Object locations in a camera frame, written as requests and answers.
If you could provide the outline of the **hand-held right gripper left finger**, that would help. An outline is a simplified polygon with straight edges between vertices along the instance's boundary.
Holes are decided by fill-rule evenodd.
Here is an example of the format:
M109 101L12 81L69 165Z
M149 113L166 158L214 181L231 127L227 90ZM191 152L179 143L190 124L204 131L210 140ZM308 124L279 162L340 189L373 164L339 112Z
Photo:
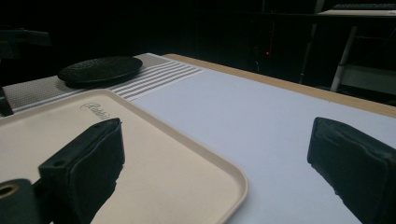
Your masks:
M113 194L124 163L121 121L93 124L38 166L45 219L91 224Z

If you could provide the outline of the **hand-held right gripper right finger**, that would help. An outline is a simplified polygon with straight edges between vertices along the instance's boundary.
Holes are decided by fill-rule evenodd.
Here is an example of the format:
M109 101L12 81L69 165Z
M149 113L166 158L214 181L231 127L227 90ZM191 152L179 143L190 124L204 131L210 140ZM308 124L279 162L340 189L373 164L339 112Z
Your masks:
M316 118L307 162L362 224L396 224L396 149L345 123Z

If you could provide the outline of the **grey striped placemat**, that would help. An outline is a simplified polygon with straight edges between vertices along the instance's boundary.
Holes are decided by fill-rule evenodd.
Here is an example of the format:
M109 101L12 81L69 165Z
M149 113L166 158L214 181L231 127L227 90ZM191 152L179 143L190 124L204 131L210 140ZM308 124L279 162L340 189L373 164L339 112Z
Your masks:
M177 62L151 53L138 55L137 58L143 63L137 77L120 84L77 90L67 87L57 77L45 77L5 86L3 90L11 109L15 114L18 114L91 90L111 90L127 101L133 101L204 72L203 68L195 65Z

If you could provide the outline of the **beige plastic tray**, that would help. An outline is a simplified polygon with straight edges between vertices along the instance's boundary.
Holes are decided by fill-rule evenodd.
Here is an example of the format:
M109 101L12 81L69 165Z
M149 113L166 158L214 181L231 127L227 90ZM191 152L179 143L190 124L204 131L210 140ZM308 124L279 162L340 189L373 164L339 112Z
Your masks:
M93 124L121 121L125 163L92 224L224 224L248 194L235 165L112 91L88 91L0 119L0 182L37 167Z

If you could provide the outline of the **black round plate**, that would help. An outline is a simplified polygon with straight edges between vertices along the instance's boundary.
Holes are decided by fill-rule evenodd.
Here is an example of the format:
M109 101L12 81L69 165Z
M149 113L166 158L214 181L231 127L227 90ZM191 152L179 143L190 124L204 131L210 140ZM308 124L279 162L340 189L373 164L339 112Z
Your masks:
M143 62L136 57L104 57L69 65L57 77L68 87L86 88L132 79L142 66Z

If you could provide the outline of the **white metal stand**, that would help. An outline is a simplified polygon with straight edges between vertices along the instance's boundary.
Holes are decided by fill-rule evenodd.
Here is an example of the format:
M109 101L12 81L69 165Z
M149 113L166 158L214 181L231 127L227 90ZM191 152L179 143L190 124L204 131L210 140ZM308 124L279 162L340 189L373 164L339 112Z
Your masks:
M349 64L347 62L357 31L357 26L353 26L350 29L340 62L332 79L331 91L337 92L340 86L344 85L396 95L396 71Z

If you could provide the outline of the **white table mat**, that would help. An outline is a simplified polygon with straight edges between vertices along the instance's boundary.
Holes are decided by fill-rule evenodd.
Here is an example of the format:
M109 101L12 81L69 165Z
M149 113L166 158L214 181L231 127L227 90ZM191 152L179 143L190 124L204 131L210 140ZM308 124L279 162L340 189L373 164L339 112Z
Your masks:
M204 72L135 104L247 175L230 224L360 224L307 162L313 122L334 119L396 148L396 119L242 77Z

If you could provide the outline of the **grey metal pole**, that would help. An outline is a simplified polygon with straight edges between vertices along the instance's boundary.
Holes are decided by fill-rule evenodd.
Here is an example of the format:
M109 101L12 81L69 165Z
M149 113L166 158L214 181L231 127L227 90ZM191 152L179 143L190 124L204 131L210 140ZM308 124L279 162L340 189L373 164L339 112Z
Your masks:
M313 45L313 41L315 38L315 34L316 34L316 30L318 28L318 24L317 23L313 23L311 26L311 31L310 31L310 35L309 38L307 40L306 43L306 48L305 48L305 52L304 52L304 59L303 59L303 63L302 63L302 67L301 67L301 72L299 75L299 84L304 84L304 75L306 72L306 67L308 65L308 60L309 60L309 55L312 49L312 45Z

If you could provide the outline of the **background desk with keyboard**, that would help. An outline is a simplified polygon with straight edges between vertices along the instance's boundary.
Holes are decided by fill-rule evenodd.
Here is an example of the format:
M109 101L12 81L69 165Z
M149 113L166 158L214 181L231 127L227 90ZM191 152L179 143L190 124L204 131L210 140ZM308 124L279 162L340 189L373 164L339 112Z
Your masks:
M385 16L396 17L396 4L338 4L320 12L326 16Z

